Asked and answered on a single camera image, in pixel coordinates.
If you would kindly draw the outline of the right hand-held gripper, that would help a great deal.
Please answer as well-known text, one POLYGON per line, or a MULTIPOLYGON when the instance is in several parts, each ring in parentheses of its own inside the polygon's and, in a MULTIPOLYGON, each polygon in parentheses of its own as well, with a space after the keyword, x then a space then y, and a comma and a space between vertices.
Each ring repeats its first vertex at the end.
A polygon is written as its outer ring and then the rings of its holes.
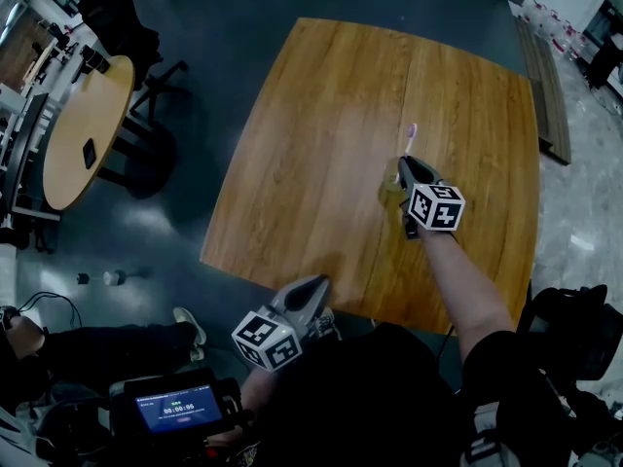
POLYGON ((400 204, 408 239, 418 239, 420 229, 452 234, 458 229, 465 200, 457 187, 437 184, 436 169, 412 156, 398 162, 399 184, 405 196, 400 204))

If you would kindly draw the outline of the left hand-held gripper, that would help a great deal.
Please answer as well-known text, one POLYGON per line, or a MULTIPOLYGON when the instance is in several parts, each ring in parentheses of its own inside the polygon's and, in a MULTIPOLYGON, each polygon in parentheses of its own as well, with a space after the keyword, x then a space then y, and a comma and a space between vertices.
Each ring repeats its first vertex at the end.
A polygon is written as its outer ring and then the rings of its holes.
MULTIPOLYGON (((274 313, 317 313, 331 291, 328 275, 309 275, 279 290, 270 303, 274 313)), ((316 316, 307 332, 299 337, 295 329, 267 316, 250 311, 232 332, 232 339, 248 362, 276 372, 291 364, 304 349, 334 329, 335 315, 326 307, 316 316)))

